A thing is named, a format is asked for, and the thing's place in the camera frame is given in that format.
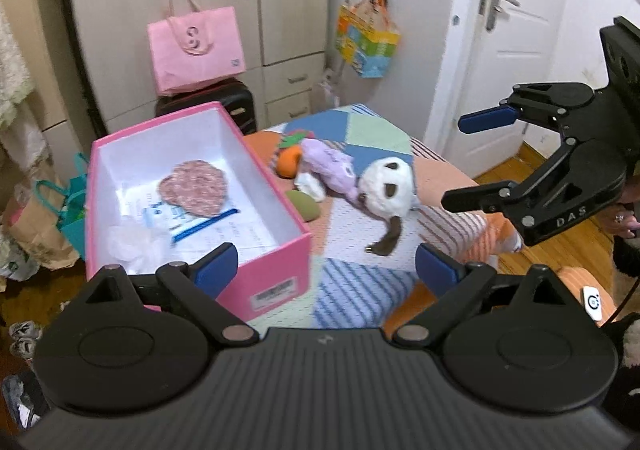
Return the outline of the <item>person's right hand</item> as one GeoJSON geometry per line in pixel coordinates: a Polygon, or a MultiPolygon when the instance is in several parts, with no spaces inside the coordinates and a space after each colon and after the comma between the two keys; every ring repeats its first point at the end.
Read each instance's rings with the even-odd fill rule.
{"type": "Polygon", "coordinates": [[[632,239],[636,236],[639,230],[639,215],[628,208],[628,205],[634,206],[639,202],[639,191],[639,176],[633,176],[627,180],[620,199],[596,214],[603,231],[623,239],[632,239]]]}

